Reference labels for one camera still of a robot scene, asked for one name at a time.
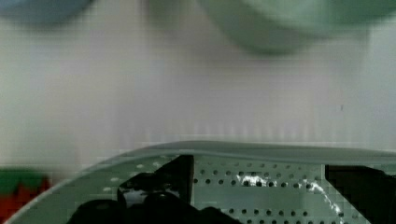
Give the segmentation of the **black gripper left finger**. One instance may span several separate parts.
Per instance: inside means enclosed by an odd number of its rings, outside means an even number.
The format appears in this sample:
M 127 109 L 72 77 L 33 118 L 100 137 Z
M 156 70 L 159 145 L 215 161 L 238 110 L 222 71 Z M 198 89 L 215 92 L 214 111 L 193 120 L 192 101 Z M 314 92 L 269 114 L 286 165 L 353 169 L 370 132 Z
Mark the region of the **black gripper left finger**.
M 115 200 L 83 203 L 66 224 L 242 224 L 218 208 L 191 205 L 194 157 L 181 155 L 120 184 Z

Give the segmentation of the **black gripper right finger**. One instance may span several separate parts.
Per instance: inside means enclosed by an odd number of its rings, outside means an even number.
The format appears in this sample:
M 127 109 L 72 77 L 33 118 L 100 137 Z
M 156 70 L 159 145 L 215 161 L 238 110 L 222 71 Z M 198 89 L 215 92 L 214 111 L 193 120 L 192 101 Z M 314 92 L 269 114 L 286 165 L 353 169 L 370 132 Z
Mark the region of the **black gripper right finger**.
M 326 165 L 326 180 L 371 224 L 395 224 L 395 176 L 367 166 Z

